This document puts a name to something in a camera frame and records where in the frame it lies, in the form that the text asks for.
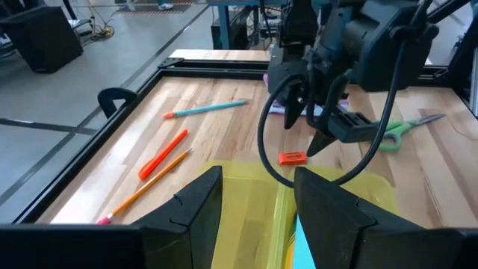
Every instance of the pencil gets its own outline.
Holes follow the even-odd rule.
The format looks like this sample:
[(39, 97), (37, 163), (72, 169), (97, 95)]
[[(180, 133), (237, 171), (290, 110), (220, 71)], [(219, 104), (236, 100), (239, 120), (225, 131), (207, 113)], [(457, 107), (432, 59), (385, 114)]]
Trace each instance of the pencil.
[(174, 112), (168, 112), (163, 117), (165, 119), (171, 119), (174, 117), (180, 117), (180, 116), (185, 116), (185, 115), (191, 115), (191, 114), (196, 114), (196, 113), (202, 113), (206, 111), (213, 111), (217, 109), (222, 109), (222, 108), (230, 108), (238, 105), (245, 105), (247, 104), (247, 101), (241, 100), (241, 101), (234, 101), (234, 102), (227, 102), (227, 103), (222, 103), (222, 104), (216, 104), (216, 105), (208, 105), (205, 107), (201, 108), (191, 108), (183, 111), (174, 111)]
[(164, 175), (166, 175), (168, 172), (171, 171), (176, 165), (178, 165), (184, 158), (187, 157), (191, 149), (183, 152), (180, 156), (178, 156), (174, 161), (169, 163), (163, 170), (161, 170), (158, 175), (154, 176), (151, 180), (149, 180), (143, 187), (141, 187), (139, 190), (137, 190), (133, 195), (131, 195), (128, 199), (126, 199), (125, 202), (123, 202), (121, 205), (118, 205), (108, 216), (102, 218), (97, 222), (97, 224), (100, 225), (107, 225), (111, 223), (111, 220), (113, 219), (114, 216), (118, 215), (121, 213), (121, 211), (125, 210), (128, 208), (136, 199), (141, 197), (144, 193), (146, 193), (156, 182), (159, 181)]
[(156, 155), (154, 158), (146, 162), (144, 166), (141, 168), (138, 176), (141, 180), (146, 179), (154, 169), (166, 158), (168, 154), (174, 149), (175, 146), (178, 145), (179, 142), (187, 135), (187, 129), (184, 129), (180, 132), (167, 146), (165, 149), (161, 150), (161, 152)]

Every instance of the black bracket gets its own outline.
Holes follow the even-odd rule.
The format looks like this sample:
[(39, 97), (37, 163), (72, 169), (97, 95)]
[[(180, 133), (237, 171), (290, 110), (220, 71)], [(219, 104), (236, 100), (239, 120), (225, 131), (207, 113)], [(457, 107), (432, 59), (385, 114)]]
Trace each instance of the black bracket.
[(124, 99), (124, 105), (128, 105), (135, 100), (137, 94), (132, 90), (127, 90), (119, 87), (112, 87), (104, 89), (98, 93), (99, 107), (102, 108), (106, 118), (113, 116), (113, 113), (117, 110), (114, 104), (114, 100)]
[(167, 67), (172, 67), (177, 63), (181, 63), (182, 61), (184, 61), (184, 58), (166, 58), (166, 59), (164, 59), (164, 61), (162, 61), (159, 64), (158, 68), (163, 69), (163, 68), (167, 68)]

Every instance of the gray floor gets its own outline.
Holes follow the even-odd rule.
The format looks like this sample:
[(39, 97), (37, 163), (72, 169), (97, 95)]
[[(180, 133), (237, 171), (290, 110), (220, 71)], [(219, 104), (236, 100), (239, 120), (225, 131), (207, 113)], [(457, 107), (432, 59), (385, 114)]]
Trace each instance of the gray floor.
[[(61, 0), (47, 0), (62, 5)], [(75, 0), (78, 17), (90, 16), (87, 0)], [(105, 19), (114, 0), (91, 0)], [(55, 74), (38, 75), (16, 57), (0, 59), (0, 120), (41, 123), (66, 132), (5, 126), (0, 123), (0, 223), (11, 222), (106, 121), (98, 113), (97, 93), (106, 87), (137, 87), (175, 49), (211, 49), (211, 9), (196, 4), (182, 14), (116, 15), (115, 35), (84, 47), (84, 53)], [(195, 22), (184, 30), (198, 14)], [(471, 22), (469, 6), (440, 23), (429, 59), (445, 64), (453, 44)], [(178, 37), (168, 46), (172, 37)]]

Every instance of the yellow tray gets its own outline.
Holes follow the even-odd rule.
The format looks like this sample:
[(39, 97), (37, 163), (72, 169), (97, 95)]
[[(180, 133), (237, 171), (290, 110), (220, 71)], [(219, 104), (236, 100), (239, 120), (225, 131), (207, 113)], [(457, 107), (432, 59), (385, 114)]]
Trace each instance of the yellow tray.
[[(214, 165), (223, 167), (223, 210), (211, 268), (283, 268), (296, 212), (294, 191), (276, 182), (258, 163), (210, 161), (200, 173)], [(328, 179), (344, 173), (304, 167)], [(397, 213), (391, 186), (377, 175), (362, 173), (344, 188)]]

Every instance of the wooden surface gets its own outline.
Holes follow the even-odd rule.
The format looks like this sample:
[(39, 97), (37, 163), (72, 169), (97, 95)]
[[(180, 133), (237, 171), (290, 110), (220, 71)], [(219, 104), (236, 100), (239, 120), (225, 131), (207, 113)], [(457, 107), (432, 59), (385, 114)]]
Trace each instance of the wooden surface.
[[(259, 51), (178, 50), (173, 56), (267, 60), (266, 52)], [(349, 87), (349, 91), (352, 111), (379, 119), (386, 93), (366, 94), (357, 87)], [(117, 223), (131, 223), (167, 201), (195, 178), (205, 161), (259, 161), (256, 126), (266, 98), (262, 81), (161, 80), (39, 222), (92, 223), (104, 217), (142, 185), (138, 170), (184, 128), (190, 134), (166, 161), (190, 147), (191, 155), (117, 218)], [(161, 117), (167, 111), (237, 99), (250, 103), (174, 120)], [(399, 152), (377, 153), (367, 170), (390, 182), (400, 213), (413, 222), (425, 227), (477, 227), (478, 122), (462, 101), (449, 89), (409, 88), (398, 94), (392, 119), (436, 113), (446, 117), (411, 130), (403, 137)], [(302, 118), (288, 131), (282, 123), (281, 115), (268, 118), (265, 144), (270, 160), (279, 152), (306, 150), (314, 134)], [(367, 143), (335, 142), (308, 163), (350, 170), (367, 148)]]

